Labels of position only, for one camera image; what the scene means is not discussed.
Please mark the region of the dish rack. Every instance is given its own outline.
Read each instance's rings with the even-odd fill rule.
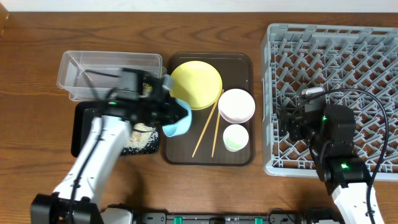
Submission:
[[[304,141],[279,136],[277,111],[293,113],[298,94],[306,88],[359,88],[379,98],[386,109],[389,130],[377,103],[364,94],[339,92],[326,102],[354,110],[354,151],[369,171],[379,159],[384,132],[389,142],[377,180],[398,180],[398,28],[271,24],[261,44],[264,94],[262,120],[263,166],[269,175],[317,177]]]

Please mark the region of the white wall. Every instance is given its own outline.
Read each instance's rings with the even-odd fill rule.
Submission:
[[[398,0],[0,0],[15,11],[398,12]]]

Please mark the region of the brown tray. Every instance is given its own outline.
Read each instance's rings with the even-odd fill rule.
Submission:
[[[193,60],[214,66],[221,75],[225,91],[240,88],[253,96],[252,63],[247,55],[180,52],[170,59],[169,73],[171,74],[182,63]],[[215,153],[214,157],[211,157],[218,109],[215,109],[195,157],[192,158],[192,153],[212,107],[213,105],[203,110],[192,111],[192,124],[186,134],[164,138],[161,151],[167,162],[181,165],[244,166],[252,161],[256,151],[254,148],[254,118],[242,124],[249,131],[248,144],[238,152],[229,152],[224,146],[223,133],[230,124],[220,117]]]

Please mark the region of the plastic bin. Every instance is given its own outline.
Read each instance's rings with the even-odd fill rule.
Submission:
[[[373,171],[383,135],[389,131],[387,154],[377,180],[398,180],[398,28],[271,24],[261,44],[264,94],[263,166],[269,175],[317,177],[304,141],[279,136],[278,110],[294,112],[304,88],[359,88],[373,92],[388,115],[370,97],[334,93],[327,103],[354,110],[354,152]]]
[[[69,98],[72,101],[94,100],[93,92],[84,77],[87,75],[99,97],[103,98],[111,88],[118,85],[118,78],[86,73],[85,70],[118,75],[121,67],[146,70],[159,77],[162,57],[159,54],[69,50],[63,54],[57,85],[70,92]]]

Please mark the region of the green light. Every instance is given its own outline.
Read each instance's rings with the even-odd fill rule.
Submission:
[[[341,164],[341,168],[348,169],[349,167],[347,166],[347,164],[343,163],[343,164]]]

